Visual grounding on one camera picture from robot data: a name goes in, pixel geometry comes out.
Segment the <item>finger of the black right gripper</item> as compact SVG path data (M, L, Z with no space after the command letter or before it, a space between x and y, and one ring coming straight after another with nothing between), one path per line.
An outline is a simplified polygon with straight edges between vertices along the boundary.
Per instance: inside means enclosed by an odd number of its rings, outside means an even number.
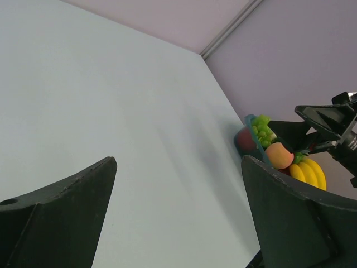
M321 140L317 131L308 133L311 126L305 121L270 121L268 127L289 152L308 151Z

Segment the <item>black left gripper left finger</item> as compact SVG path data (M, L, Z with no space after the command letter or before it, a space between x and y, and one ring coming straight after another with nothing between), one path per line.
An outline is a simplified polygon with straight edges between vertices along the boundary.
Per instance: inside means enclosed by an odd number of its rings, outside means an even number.
M1 202L1 267L91 267L117 163L106 157Z

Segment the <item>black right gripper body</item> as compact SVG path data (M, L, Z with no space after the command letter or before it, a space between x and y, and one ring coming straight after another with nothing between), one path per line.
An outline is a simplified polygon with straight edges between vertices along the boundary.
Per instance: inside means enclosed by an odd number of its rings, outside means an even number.
M297 106L295 113L304 123L294 150L304 154L328 152L353 175L350 181L356 187L356 93L343 92L328 106Z

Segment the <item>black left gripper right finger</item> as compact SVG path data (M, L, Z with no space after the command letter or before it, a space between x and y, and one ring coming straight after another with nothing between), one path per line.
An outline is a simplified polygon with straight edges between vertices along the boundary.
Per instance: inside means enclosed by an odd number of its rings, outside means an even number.
M356 201L245 156L242 176L260 250L248 267L356 267Z

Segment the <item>orange red peach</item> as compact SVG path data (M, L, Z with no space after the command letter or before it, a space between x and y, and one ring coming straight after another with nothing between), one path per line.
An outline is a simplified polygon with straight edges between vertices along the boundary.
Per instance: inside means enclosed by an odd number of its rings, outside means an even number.
M265 153L272 166L279 170L289 167L294 159L294 154L289 152L281 142L271 144Z

